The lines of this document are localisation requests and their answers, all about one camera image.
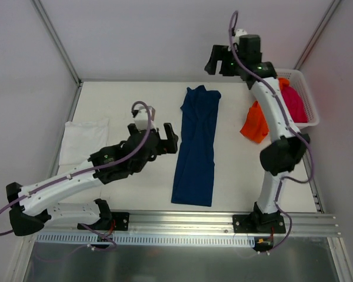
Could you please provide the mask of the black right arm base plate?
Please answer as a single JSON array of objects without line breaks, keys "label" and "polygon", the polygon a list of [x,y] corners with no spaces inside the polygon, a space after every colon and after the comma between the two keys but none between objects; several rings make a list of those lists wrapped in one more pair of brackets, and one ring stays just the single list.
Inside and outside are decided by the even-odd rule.
[{"label": "black right arm base plate", "polygon": [[280,214],[270,218],[262,218],[255,213],[235,214],[232,216],[232,225],[234,233],[286,233],[284,218]]}]

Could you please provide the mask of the blue printed t shirt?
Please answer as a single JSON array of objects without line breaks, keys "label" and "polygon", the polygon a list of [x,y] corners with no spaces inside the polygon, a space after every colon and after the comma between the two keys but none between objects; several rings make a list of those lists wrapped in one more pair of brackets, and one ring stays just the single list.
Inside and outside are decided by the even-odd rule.
[{"label": "blue printed t shirt", "polygon": [[204,85],[188,88],[181,106],[181,144],[174,174],[171,202],[212,206],[214,140],[221,94]]}]

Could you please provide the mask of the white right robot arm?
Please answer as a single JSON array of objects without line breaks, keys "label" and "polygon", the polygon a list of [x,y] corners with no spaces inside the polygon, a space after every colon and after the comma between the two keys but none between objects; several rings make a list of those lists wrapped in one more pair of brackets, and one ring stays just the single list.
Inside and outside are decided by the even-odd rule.
[{"label": "white right robot arm", "polygon": [[265,170],[262,189],[250,214],[232,217],[235,233],[284,234],[284,212],[279,200],[289,174],[309,148],[310,138],[292,120],[271,62],[262,61],[258,35],[229,32],[229,45],[214,45],[205,66],[209,75],[239,76],[256,98],[267,123],[271,144],[260,152]]}]

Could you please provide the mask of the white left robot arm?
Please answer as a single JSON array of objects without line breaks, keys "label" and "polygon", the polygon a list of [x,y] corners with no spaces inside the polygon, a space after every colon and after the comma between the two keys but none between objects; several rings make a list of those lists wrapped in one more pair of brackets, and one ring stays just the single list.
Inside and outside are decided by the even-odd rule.
[{"label": "white left robot arm", "polygon": [[76,224],[93,230],[109,229],[113,217],[106,200],[89,203],[65,203],[63,200],[79,192],[125,179],[139,173],[157,156],[175,154],[178,136],[170,123],[164,123],[166,139],[158,129],[138,130],[128,125],[129,138],[107,146],[79,166],[59,176],[29,186],[13,182],[6,186],[11,204],[10,224],[16,236],[27,236],[52,224]]}]

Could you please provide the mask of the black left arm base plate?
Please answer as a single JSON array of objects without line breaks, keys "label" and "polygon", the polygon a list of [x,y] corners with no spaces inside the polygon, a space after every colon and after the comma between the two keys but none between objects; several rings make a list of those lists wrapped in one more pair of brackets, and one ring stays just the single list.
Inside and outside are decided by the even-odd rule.
[{"label": "black left arm base plate", "polygon": [[111,212],[111,215],[108,216],[108,213],[104,214],[104,218],[100,217],[98,214],[98,219],[95,220],[92,224],[87,224],[93,230],[97,231],[127,231],[129,225],[129,213],[128,212]]}]

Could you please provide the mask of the orange t shirt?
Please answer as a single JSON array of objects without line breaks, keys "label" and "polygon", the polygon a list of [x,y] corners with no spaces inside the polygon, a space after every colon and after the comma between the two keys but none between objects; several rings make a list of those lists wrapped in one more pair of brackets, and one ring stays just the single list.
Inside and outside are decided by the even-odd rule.
[{"label": "orange t shirt", "polygon": [[268,135],[268,125],[257,101],[255,101],[249,108],[247,119],[240,130],[240,133],[257,144],[260,144]]}]

